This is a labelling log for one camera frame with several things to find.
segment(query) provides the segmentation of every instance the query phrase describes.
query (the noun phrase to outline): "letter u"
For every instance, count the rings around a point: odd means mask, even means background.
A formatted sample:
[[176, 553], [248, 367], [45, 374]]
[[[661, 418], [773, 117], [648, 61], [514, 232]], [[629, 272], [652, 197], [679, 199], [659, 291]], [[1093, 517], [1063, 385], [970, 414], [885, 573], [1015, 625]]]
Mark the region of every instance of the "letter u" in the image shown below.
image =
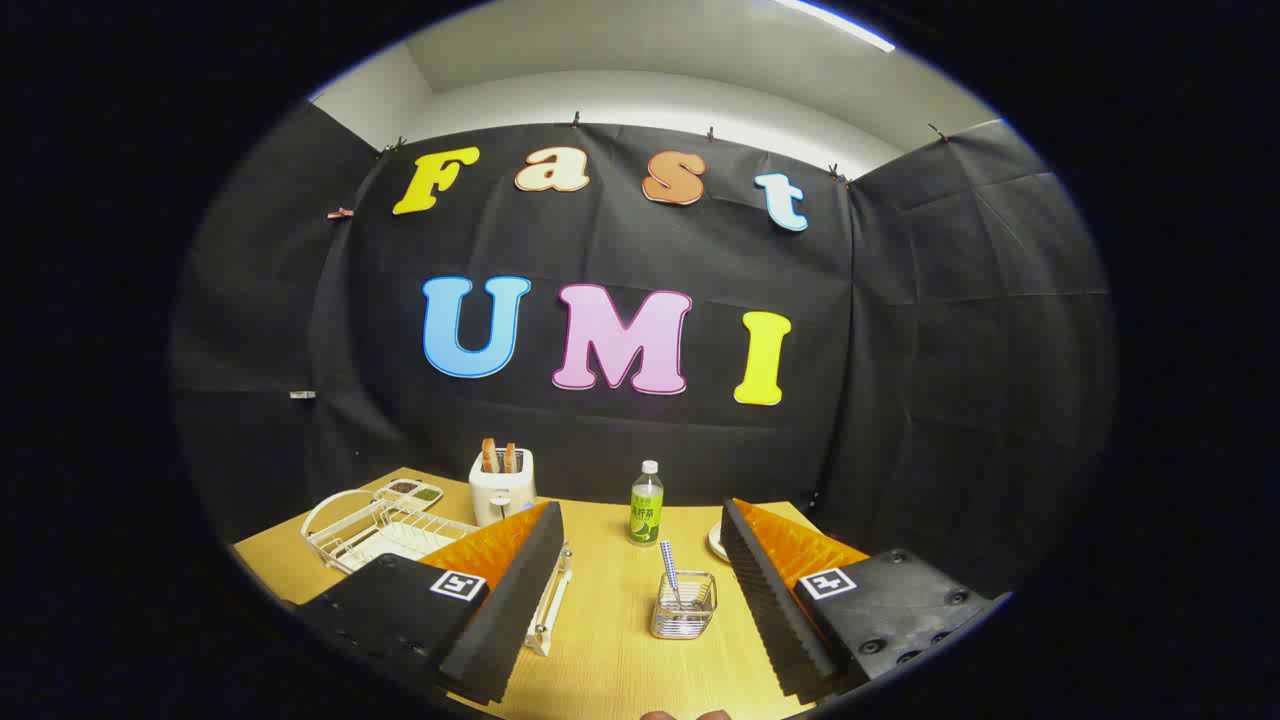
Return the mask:
[[422, 351], [433, 368], [454, 378], [483, 378], [503, 369], [516, 351], [516, 322], [520, 299], [532, 287], [526, 278], [498, 275], [484, 283], [493, 296], [489, 345], [466, 350], [458, 345], [458, 315], [471, 281], [461, 277], [433, 278], [422, 286], [426, 318], [422, 320]]

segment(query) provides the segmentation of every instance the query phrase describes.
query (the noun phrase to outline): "plastic bottle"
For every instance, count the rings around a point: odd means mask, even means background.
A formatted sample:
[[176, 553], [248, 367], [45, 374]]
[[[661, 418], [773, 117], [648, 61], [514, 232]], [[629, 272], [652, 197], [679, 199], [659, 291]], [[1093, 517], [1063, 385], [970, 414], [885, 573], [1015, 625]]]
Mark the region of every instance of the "plastic bottle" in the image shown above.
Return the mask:
[[652, 547], [658, 544], [658, 524], [662, 521], [662, 480], [658, 479], [658, 462], [645, 460], [640, 464], [640, 477], [631, 484], [631, 523], [627, 537], [634, 544]]

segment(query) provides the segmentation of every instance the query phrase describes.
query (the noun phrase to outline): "orange letter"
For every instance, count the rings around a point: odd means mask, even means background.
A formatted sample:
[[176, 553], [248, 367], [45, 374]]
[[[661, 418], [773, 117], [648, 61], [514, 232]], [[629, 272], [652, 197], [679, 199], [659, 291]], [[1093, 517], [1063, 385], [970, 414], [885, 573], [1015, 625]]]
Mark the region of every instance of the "orange letter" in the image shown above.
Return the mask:
[[707, 172], [707, 163], [698, 155], [667, 150], [649, 160], [649, 177], [641, 187], [644, 196], [654, 202], [692, 205], [703, 196], [703, 181], [698, 176]]

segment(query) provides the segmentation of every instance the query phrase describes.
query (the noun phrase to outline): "letter m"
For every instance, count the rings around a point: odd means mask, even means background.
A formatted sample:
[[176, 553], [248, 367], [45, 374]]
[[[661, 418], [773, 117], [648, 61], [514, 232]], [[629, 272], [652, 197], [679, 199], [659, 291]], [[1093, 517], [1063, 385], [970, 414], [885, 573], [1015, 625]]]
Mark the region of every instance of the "letter m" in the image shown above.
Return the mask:
[[687, 295], [668, 291], [649, 293], [626, 327], [608, 291], [600, 286], [566, 286], [561, 290], [561, 300], [568, 305], [568, 337], [564, 363], [552, 375], [556, 387], [594, 387], [595, 373], [588, 368], [588, 352], [594, 348], [612, 388], [622, 384], [643, 351], [640, 372], [631, 378], [631, 387], [650, 395], [685, 391], [687, 383], [680, 374], [680, 332], [685, 314], [694, 306]]

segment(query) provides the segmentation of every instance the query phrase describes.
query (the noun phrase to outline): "blue letter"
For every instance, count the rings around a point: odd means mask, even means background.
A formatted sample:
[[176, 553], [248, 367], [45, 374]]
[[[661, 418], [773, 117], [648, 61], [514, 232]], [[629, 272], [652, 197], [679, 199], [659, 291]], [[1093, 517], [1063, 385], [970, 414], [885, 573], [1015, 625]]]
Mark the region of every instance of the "blue letter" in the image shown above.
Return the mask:
[[809, 227], [809, 220], [804, 219], [804, 215], [796, 215], [791, 208], [791, 199], [804, 200], [804, 191], [792, 186], [787, 176], [782, 173], [758, 176], [755, 184], [764, 188], [764, 206], [769, 209], [769, 217], [774, 223], [794, 232]]
[[426, 319], [422, 322], [422, 350], [433, 368], [454, 378], [483, 378], [503, 369], [516, 351], [516, 318], [520, 296], [532, 287], [525, 278], [498, 275], [484, 283], [493, 296], [489, 345], [484, 350], [463, 350], [458, 345], [458, 313], [462, 296], [471, 292], [471, 281], [444, 277], [426, 281]]

